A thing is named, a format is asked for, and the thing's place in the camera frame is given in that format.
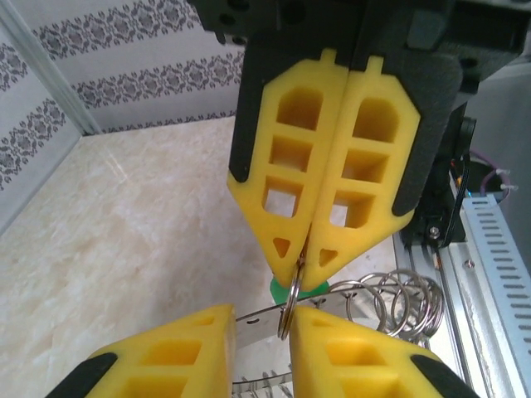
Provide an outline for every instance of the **patterned wallpaper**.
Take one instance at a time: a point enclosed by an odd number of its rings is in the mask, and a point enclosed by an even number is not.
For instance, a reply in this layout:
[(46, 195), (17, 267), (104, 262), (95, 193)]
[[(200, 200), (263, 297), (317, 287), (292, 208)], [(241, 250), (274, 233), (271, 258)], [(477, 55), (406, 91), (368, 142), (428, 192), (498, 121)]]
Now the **patterned wallpaper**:
[(234, 114), (243, 51), (185, 0), (12, 0), (103, 132)]
[(0, 31), (0, 234), (79, 137)]

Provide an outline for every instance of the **wire coil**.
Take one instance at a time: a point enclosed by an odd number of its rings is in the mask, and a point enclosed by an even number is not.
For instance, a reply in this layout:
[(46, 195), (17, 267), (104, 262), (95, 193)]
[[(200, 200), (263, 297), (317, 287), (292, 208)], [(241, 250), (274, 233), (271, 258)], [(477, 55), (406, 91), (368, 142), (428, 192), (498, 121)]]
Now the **wire coil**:
[[(397, 269), (389, 273), (373, 273), (360, 280), (344, 280), (329, 287), (329, 293), (351, 287), (362, 288), (373, 296), (377, 330), (402, 340), (416, 342), (431, 337), (441, 325), (444, 296), (433, 279), (416, 272)], [(346, 314), (353, 321), (353, 298), (358, 293), (343, 291)]]

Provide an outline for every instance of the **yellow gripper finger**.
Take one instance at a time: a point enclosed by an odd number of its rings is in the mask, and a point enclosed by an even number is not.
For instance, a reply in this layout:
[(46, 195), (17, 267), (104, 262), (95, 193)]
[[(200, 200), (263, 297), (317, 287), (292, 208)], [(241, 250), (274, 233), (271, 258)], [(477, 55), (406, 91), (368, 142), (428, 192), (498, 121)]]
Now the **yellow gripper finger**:
[[(373, 56), (364, 72), (301, 61), (263, 90), (249, 177), (228, 186), (280, 284), (306, 236), (311, 290), (412, 218), (392, 214), (420, 116)], [(272, 211), (277, 194), (287, 209)]]
[(290, 331), (296, 397), (478, 398), (432, 352), (299, 306)]
[(236, 320), (218, 305), (103, 347), (49, 398), (227, 398)]

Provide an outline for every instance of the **screw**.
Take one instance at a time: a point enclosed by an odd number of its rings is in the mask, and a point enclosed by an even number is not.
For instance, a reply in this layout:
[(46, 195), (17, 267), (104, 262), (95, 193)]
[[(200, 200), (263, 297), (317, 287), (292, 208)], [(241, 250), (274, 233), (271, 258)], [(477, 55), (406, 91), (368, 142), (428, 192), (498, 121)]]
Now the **screw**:
[(430, 232), (430, 239), (437, 239), (439, 236), (441, 236), (441, 232), (439, 231), (439, 228), (436, 226), (433, 226), (429, 230)]

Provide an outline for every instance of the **metal key ring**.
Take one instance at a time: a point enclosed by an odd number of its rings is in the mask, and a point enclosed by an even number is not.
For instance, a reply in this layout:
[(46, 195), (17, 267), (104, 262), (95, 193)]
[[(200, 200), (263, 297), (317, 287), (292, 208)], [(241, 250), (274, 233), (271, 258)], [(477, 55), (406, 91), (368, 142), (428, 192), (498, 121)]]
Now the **metal key ring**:
[(285, 307), (282, 309), (279, 319), (279, 327), (276, 335), (280, 340), (285, 340), (290, 333), (291, 323), (293, 322), (293, 315), (295, 313), (295, 305), (297, 305), (297, 299), (299, 298), (300, 285), (302, 285), (302, 276), (304, 268), (304, 256), (300, 256), (297, 261), (297, 268), (293, 274), (291, 280), (290, 293), (286, 300)]

